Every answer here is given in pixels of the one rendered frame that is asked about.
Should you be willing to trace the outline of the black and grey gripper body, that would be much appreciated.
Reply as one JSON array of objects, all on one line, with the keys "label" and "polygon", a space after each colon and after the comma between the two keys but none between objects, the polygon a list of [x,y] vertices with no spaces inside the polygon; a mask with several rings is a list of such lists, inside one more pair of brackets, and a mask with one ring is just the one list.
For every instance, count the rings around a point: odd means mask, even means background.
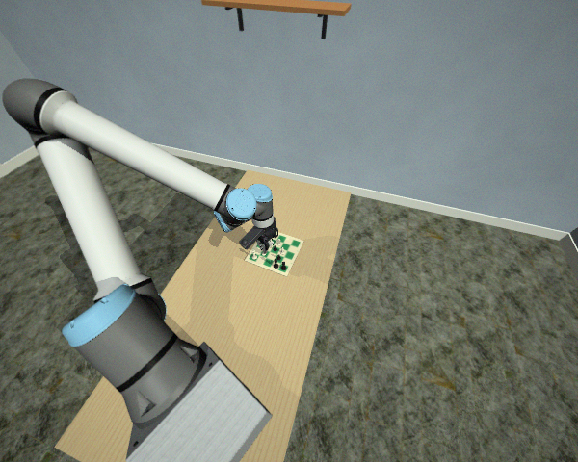
[{"label": "black and grey gripper body", "polygon": [[[266,229],[267,228],[267,229]],[[264,241],[268,241],[270,239],[272,239],[273,237],[278,237],[278,228],[276,228],[276,218],[274,217],[274,222],[272,225],[270,225],[269,227],[266,228],[259,228],[259,229],[264,229],[265,232],[258,238],[258,240],[264,244]],[[277,232],[277,234],[276,234]],[[273,234],[273,235],[272,235]],[[272,235],[272,236],[271,236]],[[271,236],[271,237],[270,237]]]}]

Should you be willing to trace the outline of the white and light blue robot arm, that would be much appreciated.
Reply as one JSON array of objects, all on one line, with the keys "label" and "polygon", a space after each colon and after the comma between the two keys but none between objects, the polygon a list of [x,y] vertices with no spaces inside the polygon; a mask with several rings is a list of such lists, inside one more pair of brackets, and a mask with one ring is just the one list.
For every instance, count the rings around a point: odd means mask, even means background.
[{"label": "white and light blue robot arm", "polygon": [[98,288],[94,305],[62,333],[122,394],[132,423],[146,428],[186,393],[207,355],[165,324],[165,300],[141,273],[88,147],[211,208],[226,233],[251,220],[244,249],[274,222],[272,191],[236,189],[42,80],[8,84],[3,104],[30,134]]}]

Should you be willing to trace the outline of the green and cream chessboard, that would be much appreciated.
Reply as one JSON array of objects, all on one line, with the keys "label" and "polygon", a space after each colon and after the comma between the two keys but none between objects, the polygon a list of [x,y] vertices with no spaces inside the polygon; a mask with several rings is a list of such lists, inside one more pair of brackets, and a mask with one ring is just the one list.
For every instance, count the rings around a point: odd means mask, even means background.
[{"label": "green and cream chessboard", "polygon": [[[281,245],[277,245],[277,241],[280,239]],[[302,247],[303,240],[282,234],[278,232],[278,237],[273,237],[272,241],[274,244],[268,249],[268,252],[265,256],[262,255],[262,250],[260,250],[258,243],[256,242],[255,245],[251,250],[255,250],[255,255],[257,255],[257,259],[252,259],[252,251],[250,251],[249,255],[246,258],[246,262],[251,264],[257,265],[266,270],[273,271],[275,273],[281,274],[283,276],[288,276],[290,269],[292,268],[299,251]],[[276,246],[277,251],[274,251],[274,246]],[[284,248],[285,253],[281,254],[281,249]],[[280,255],[280,260],[277,260],[278,268],[274,268],[275,261],[277,259],[277,255]],[[286,270],[282,270],[282,262],[285,262]]]}]

